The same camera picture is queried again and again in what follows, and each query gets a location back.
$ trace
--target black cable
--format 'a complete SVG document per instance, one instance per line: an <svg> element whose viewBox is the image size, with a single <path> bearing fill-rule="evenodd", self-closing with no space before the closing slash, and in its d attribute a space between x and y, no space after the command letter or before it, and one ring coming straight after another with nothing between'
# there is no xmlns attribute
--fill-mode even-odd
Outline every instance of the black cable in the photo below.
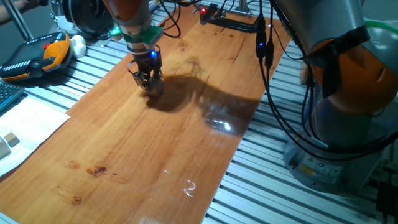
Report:
<svg viewBox="0 0 398 224"><path fill-rule="evenodd" d="M232 0L232 6L228 10L230 11L234 7L234 5L235 5L235 0Z"/></svg>
<svg viewBox="0 0 398 224"><path fill-rule="evenodd" d="M275 27L274 26L272 26L272 28L273 28L273 30L275 31L275 34L276 34L276 36L278 37L278 40L279 40L279 43L280 43L280 46L282 47L282 49L284 50L284 53L286 54L286 56L288 57L288 58L290 58L290 59L292 59L292 60L303 60L304 59L304 57L300 57L300 58L293 58L293 57L291 57L287 52L286 52L286 50L285 50L285 48L284 48L284 45L282 44L282 41L280 40L280 37L279 37L279 34L278 34L278 32L276 31L276 29L275 29Z"/></svg>
<svg viewBox="0 0 398 224"><path fill-rule="evenodd" d="M226 3L226 2L227 2L227 0L224 0L223 4L221 5L220 13L221 13L221 11L224 9L224 6L225 6L225 3Z"/></svg>
<svg viewBox="0 0 398 224"><path fill-rule="evenodd" d="M175 21L175 23L174 23L173 25L169 26L168 28L164 28L163 30L168 30L168 29L174 27L174 26L178 23L178 21L180 20L180 16L181 16L181 6L178 5L178 16L177 16L177 20Z"/></svg>
<svg viewBox="0 0 398 224"><path fill-rule="evenodd" d="M384 110L385 110L385 109L386 109L386 108L383 108L383 109L380 111L379 114L376 114L376 115L373 115L373 114L366 114L365 116L369 116L369 117L371 117L371 118L377 118L377 117L381 116L381 115L384 113Z"/></svg>
<svg viewBox="0 0 398 224"><path fill-rule="evenodd" d="M277 12L277 15L279 17L279 19L281 20L282 23L285 24L285 26L289 29L290 35L293 38L294 42L297 44L297 46L299 47L299 49L301 50L303 56L305 57L306 54L303 50L303 46L301 45L301 43L299 42L299 38L297 36L297 33L294 31L294 29L291 27L290 23L288 22L287 18L285 17L285 15L283 14L283 12L280 10L280 8L278 7L278 5L275 3L274 0L270 0L270 5L271 5L271 9L275 9L275 11ZM291 128L291 126L286 122L286 120L283 118L283 116L279 113L279 111L277 110L277 108L275 107L275 111L276 113L281 117L282 121L287 125L287 127L289 129L292 130L292 132L296 132L293 128ZM368 154L374 153L378 150L383 149L384 147L387 147L389 144L391 144L392 142L395 141L395 139L398 138L398 131L394 131L392 133L390 133L387 136L383 136L380 137L372 142L363 144L362 146L359 146L357 148L351 148L351 149L340 149L340 152L331 152L331 151L327 151L324 148L320 148L318 146L315 146L315 148L321 150L321 151L325 151L328 153L332 153L332 154L359 154L359 152L363 152L360 155L354 156L354 157L350 157L350 158L346 158L343 159L342 161L346 161L346 160L350 160L350 159L355 159L355 158L359 158L362 156L366 156Z"/></svg>
<svg viewBox="0 0 398 224"><path fill-rule="evenodd" d="M259 0L253 0L253 1L249 1L249 2L247 2L246 3L246 5L248 5L248 4L252 4L252 3L254 3L254 2L260 2Z"/></svg>
<svg viewBox="0 0 398 224"><path fill-rule="evenodd" d="M309 122L309 125L310 125L310 130L311 130L312 136L314 138L316 138L317 140L320 140L318 135L316 134L316 132L313 130L313 125L312 125L312 116L311 116L311 114L312 114L312 107L313 107L313 92L314 92L313 86L311 86L310 89L311 89L310 102L309 102L310 103L310 107L309 107L310 112L309 112L309 115L308 115L308 122Z"/></svg>
<svg viewBox="0 0 398 224"><path fill-rule="evenodd" d="M177 30L178 30L178 34L177 35L170 35L167 33L163 33L164 35L166 35L167 37L171 37L171 38L179 38L181 36L181 29L180 26L178 26L177 22L175 21L175 19L172 17L172 15L169 13L169 11L167 10L167 8L164 6L163 0L160 0L160 4L162 5L164 11L167 13L167 15L170 17L170 19L173 21L173 23L175 24Z"/></svg>
<svg viewBox="0 0 398 224"><path fill-rule="evenodd" d="M322 157L322 156L319 156L319 155L316 155L316 154L310 152L308 149L306 149L305 147L303 147L303 146L302 146L302 145L301 145L301 144L300 144L300 143L299 143L287 130L286 130L285 126L280 122L280 119L279 119L279 117L277 116L277 114L276 114L276 112L275 112L276 107L275 107L275 104L274 104L274 102L273 102L273 100L272 100L272 98L271 98L271 93L270 93L270 91L269 91L269 83L266 81L266 80L269 80L270 68L267 68L267 78L266 78L266 77L265 77L265 74L264 74L264 68L262 67L262 60L260 60L259 63L260 63L260 70L261 70L262 80L264 81L264 85L265 85L265 87L266 87L268 102L269 102L269 104L270 104L270 108L271 108L272 114L274 114L275 119L277 120L277 122L279 123L279 125L281 126L281 128L284 130L284 132L286 133L286 135L287 135L299 148L301 148L301 149L302 149L303 151L305 151L307 154L309 154L309 155L311 155L311 156L313 156L313 157L315 157L315 158L317 158L317 159L322 159L322 160L326 160L326 161L342 162L342 161L349 161L349 160L357 159L357 158L360 158L360 157L364 157L364 156L370 155L370 154L372 154L372 153L375 153L376 151L383 150L383 148L373 149L373 150L364 152L364 153L359 154L359 155L356 155L356 156L346 157L346 158L342 158L342 159L325 158L325 157Z"/></svg>
<svg viewBox="0 0 398 224"><path fill-rule="evenodd" d="M175 10L177 9L177 3L176 2L174 2L174 10L173 10L173 14L172 14L172 17L174 17L174 15L175 15ZM171 17L168 17L165 21L163 21L160 25L159 25L159 27L163 27L164 25L166 25L166 22L167 21L169 21L171 19Z"/></svg>
<svg viewBox="0 0 398 224"><path fill-rule="evenodd" d="M260 1L260 14L262 14L262 1Z"/></svg>
<svg viewBox="0 0 398 224"><path fill-rule="evenodd" d="M270 47L273 47L272 44L272 29L270 30L270 41L268 41L267 47L268 45ZM269 106L271 108L271 111L273 113L273 115L275 116L277 122L279 123L279 125L281 126L281 128L285 131L286 135L288 135L288 137L296 144L298 145L299 148L301 148L303 151L305 151L306 153L308 153L309 155L319 158L319 159L324 159L324 160L329 160L329 161L348 161L348 160L352 160L352 159L356 159L356 158L360 158L363 156L367 156L369 154L375 153L377 151L383 150L384 147L388 146L390 143L394 142L395 139L398 138L398 131L394 131L393 133L389 134L388 136L384 136L381 137L379 139L374 140L373 142L369 142L363 146L360 146L359 148L356 149L350 149L350 150L345 150L345 151L341 151L341 152L336 152L336 151L329 151L326 150L324 148L320 148L319 146L314 145L312 142L309 142L307 139L303 138L303 136L301 136L298 132L296 132L291 126L290 124L284 119L284 117L281 115L281 113L279 112L279 110L277 109L277 107L275 106L272 97L271 97L271 93L269 90L269 82L267 80L269 80L269 72L270 72L270 68L272 66L272 59L273 59L273 48L272 50L267 50L267 56L266 59L266 65L267 65L267 78L265 78L265 74L264 74L264 69L262 67L262 57L259 57L259 63L260 63L260 69L261 69L261 75L262 75L262 79L264 82L264 85L266 87L266 91L267 91L267 97L268 97L268 102L269 102ZM285 126L282 124L282 122L280 121L282 120L285 125L300 139L302 139L303 141L305 141L307 144L330 154L346 154L346 155L352 155L352 154L357 154L355 156L351 156L351 157L346 157L346 158L342 158L342 159L332 159L332 158L325 158L322 156L318 156L310 151L308 151L306 148L304 148L290 133L289 131L285 128Z"/></svg>
<svg viewBox="0 0 398 224"><path fill-rule="evenodd" d="M311 137L311 134L308 132L307 127L305 126L305 121L304 121L305 105L307 104L307 97L308 97L308 92L309 91L310 91L310 87L307 86L307 89L305 90L303 105L301 107L301 124L302 124L302 126L304 128L305 134L307 134L307 136Z"/></svg>

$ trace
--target wooden surface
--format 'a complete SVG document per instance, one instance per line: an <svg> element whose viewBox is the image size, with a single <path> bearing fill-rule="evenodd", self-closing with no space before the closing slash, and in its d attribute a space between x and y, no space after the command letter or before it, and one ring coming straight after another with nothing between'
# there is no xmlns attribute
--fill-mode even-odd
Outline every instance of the wooden surface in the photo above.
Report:
<svg viewBox="0 0 398 224"><path fill-rule="evenodd" d="M192 11L182 11L182 38L159 41L164 94L146 96L126 56L0 179L1 212L19 223L201 222L264 85L256 35L202 26Z"/></svg>

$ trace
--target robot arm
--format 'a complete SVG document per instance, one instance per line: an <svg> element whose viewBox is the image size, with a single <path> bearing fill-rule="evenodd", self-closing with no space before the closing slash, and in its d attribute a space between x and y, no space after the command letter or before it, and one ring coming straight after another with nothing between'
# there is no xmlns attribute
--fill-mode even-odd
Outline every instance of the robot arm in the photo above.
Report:
<svg viewBox="0 0 398 224"><path fill-rule="evenodd" d="M112 32L116 38L124 38L132 53L132 62L138 65L132 73L136 83L148 94L160 96L163 92L162 57L156 42L162 37L161 27L151 26L148 0L103 0L118 24Z"/></svg>

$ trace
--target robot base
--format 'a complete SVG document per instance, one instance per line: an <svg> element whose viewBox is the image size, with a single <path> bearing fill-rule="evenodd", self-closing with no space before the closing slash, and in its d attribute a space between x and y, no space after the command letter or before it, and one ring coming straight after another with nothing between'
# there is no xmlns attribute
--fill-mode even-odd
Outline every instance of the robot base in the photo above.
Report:
<svg viewBox="0 0 398 224"><path fill-rule="evenodd" d="M299 143L310 152L330 159L343 159L354 155L340 155L319 151L303 141ZM317 159L290 141L284 161L290 173L303 185L320 192L358 192L378 165L382 150L349 161Z"/></svg>

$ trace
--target yellow label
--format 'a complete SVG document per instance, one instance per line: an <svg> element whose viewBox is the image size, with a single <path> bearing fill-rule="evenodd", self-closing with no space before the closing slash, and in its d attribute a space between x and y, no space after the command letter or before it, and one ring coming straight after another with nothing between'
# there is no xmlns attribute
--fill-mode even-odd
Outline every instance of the yellow label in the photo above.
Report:
<svg viewBox="0 0 398 224"><path fill-rule="evenodd" d="M311 177L313 176L314 170L309 168L309 166L302 164L300 167L300 170L303 171L304 173L310 175Z"/></svg>

